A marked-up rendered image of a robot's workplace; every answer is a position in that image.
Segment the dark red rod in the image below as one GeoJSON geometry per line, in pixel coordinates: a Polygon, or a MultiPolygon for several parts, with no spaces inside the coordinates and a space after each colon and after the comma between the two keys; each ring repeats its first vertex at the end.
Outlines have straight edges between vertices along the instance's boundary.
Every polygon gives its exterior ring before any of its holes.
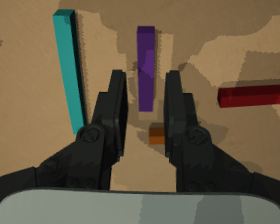
{"type": "Polygon", "coordinates": [[[280,104],[280,85],[218,88],[220,108],[280,104]]]}

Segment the turquoise rod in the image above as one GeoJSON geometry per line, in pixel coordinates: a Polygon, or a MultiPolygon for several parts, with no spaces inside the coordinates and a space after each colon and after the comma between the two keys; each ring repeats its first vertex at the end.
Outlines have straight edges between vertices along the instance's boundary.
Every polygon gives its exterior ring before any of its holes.
{"type": "Polygon", "coordinates": [[[81,78],[75,9],[58,9],[53,15],[55,37],[73,134],[87,124],[81,78]]]}

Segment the orange rod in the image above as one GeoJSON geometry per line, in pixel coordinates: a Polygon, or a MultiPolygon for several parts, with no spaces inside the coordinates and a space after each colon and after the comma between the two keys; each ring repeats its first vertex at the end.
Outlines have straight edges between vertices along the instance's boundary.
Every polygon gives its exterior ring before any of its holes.
{"type": "Polygon", "coordinates": [[[149,128],[149,145],[165,144],[164,127],[149,128]]]}

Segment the purple rod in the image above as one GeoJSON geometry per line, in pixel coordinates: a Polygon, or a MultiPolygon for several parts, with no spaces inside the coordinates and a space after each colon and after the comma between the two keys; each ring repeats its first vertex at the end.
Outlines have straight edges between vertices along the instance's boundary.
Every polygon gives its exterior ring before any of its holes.
{"type": "Polygon", "coordinates": [[[139,112],[153,112],[155,26],[137,27],[139,112]]]}

